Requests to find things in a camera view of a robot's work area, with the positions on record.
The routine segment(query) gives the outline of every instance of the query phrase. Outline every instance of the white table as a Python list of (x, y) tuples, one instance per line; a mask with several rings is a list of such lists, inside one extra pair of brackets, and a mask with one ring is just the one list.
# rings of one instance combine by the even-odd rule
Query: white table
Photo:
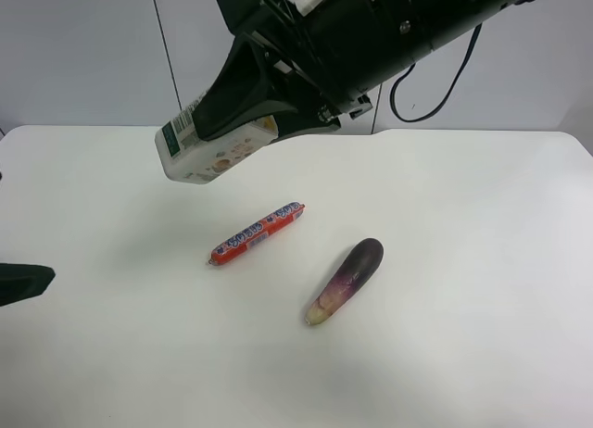
[[(154, 132), (0, 143), (0, 259), (57, 273), (0, 308), (3, 428), (593, 426), (593, 158), (574, 138), (300, 137), (193, 186), (166, 180)], [(206, 265), (290, 201), (301, 220)], [(369, 236), (380, 270), (306, 327)]]

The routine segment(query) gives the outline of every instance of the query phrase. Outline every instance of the black cable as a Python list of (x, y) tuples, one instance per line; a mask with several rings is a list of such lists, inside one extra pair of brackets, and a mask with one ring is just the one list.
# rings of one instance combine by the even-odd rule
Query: black cable
[(163, 23), (160, 21), (160, 14), (158, 13), (157, 0), (152, 0), (152, 3), (155, 6), (155, 12), (157, 13), (158, 27), (160, 29), (160, 38), (162, 39), (163, 45), (165, 46), (165, 56), (167, 57), (167, 62), (169, 63), (170, 78), (173, 79), (173, 89), (175, 90), (175, 95), (177, 96), (177, 105), (179, 106), (179, 110), (182, 111), (183, 110), (182, 100), (179, 97), (179, 90), (177, 89), (177, 81), (175, 80), (175, 74), (173, 73), (173, 64), (170, 63), (169, 47), (167, 46), (167, 41), (165, 40), (165, 31), (163, 30)]
[(374, 134), (374, 126), (377, 124), (377, 115), (379, 114), (379, 102), (381, 102), (381, 92), (383, 91), (383, 84), (379, 85), (379, 94), (377, 95), (377, 107), (374, 110), (374, 117), (372, 118), (371, 134)]
[(470, 40), (470, 46), (467, 49), (467, 53), (465, 54), (465, 58), (463, 59), (463, 63), (461, 64), (460, 70), (457, 72), (457, 76), (455, 76), (455, 79), (453, 80), (451, 87), (448, 89), (447, 95), (441, 101), (441, 103), (438, 106), (436, 106), (436, 108), (433, 111), (431, 111), (430, 113), (428, 113), (427, 115), (416, 118), (415, 120), (406, 120), (406, 119), (402, 118), (401, 115), (399, 115), (399, 112), (397, 111), (397, 106), (396, 106), (397, 88), (399, 87), (399, 85), (402, 82), (404, 82), (406, 80), (406, 78), (408, 76), (410, 76), (410, 73), (412, 73), (414, 71), (414, 69), (416, 68), (416, 64), (412, 64), (412, 66), (408, 69), (408, 71), (406, 71), (406, 74), (404, 74), (401, 78), (399, 78), (396, 81), (396, 83), (393, 84), (393, 87), (391, 87), (391, 93), (389, 94), (389, 103), (391, 104), (391, 111), (393, 111), (393, 114), (396, 115), (396, 117), (399, 120), (401, 120), (402, 122), (406, 122), (408, 124), (412, 124), (414, 122), (422, 122), (423, 120), (429, 120), (430, 118), (432, 118), (434, 115), (436, 115), (439, 111), (441, 111), (443, 109), (443, 107), (447, 103), (449, 97), (451, 96), (451, 93), (453, 93), (453, 89), (455, 88), (455, 85), (457, 85), (457, 81), (459, 80), (461, 74), (465, 70), (465, 67), (467, 67), (467, 64), (470, 62), (470, 58), (472, 57), (472, 54), (473, 54), (473, 49), (475, 48), (475, 44), (478, 41), (478, 37), (480, 37), (481, 30), (482, 30), (482, 24), (478, 25), (477, 27), (475, 27), (475, 30), (473, 30), (472, 39)]

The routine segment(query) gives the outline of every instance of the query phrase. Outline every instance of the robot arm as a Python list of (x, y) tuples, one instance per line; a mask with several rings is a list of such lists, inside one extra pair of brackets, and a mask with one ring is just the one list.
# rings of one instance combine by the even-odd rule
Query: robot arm
[(340, 115), (372, 109), (366, 94), (375, 86), (507, 6), (531, 1), (218, 0), (233, 46), (206, 95), (184, 112), (191, 120), (157, 136), (165, 171), (178, 181), (211, 181), (257, 150), (215, 160), (251, 141), (243, 137), (256, 132), (245, 126), (264, 118), (273, 136), (260, 136), (261, 145), (336, 130)]

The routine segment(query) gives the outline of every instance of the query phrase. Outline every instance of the eggplant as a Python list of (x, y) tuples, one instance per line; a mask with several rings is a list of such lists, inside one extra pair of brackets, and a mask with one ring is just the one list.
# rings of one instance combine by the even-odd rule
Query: eggplant
[(375, 273), (383, 252), (383, 245), (373, 238), (358, 243), (307, 311), (307, 324), (323, 323), (352, 298)]

